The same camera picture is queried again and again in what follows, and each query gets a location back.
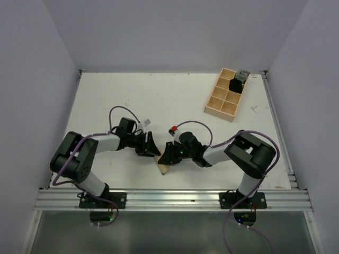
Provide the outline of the beige underwear with navy trim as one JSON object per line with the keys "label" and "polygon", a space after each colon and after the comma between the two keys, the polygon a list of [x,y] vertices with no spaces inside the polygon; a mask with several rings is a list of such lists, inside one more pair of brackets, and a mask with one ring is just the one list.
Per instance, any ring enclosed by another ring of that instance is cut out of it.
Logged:
{"label": "beige underwear with navy trim", "polygon": [[163,165],[163,164],[159,164],[158,161],[159,161],[160,157],[155,157],[155,163],[156,163],[156,166],[157,168],[159,169],[160,173],[162,175],[165,175],[169,169],[170,169],[170,165]]}

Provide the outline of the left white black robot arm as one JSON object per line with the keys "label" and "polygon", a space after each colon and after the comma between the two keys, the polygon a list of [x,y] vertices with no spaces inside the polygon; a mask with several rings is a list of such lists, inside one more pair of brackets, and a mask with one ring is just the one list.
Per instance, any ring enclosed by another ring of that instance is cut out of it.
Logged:
{"label": "left white black robot arm", "polygon": [[54,186],[72,183],[87,195],[100,208],[106,207],[110,198],[109,186],[92,172],[97,154],[132,148],[144,157],[160,156],[151,132],[117,130],[82,136],[68,132],[50,162],[50,170],[56,173]]}

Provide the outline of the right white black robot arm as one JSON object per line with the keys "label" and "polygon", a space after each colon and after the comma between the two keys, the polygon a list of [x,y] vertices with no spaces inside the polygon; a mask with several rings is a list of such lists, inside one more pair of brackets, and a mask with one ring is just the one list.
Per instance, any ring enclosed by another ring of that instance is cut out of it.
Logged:
{"label": "right white black robot arm", "polygon": [[236,192],[240,207],[249,207],[255,201],[255,193],[266,170],[278,152],[249,131],[239,131],[230,141],[211,146],[204,145],[192,132],[181,132],[177,127],[169,129],[173,137],[158,160],[159,165],[179,164],[191,159],[199,167],[211,167],[220,162],[233,161],[243,172]]}

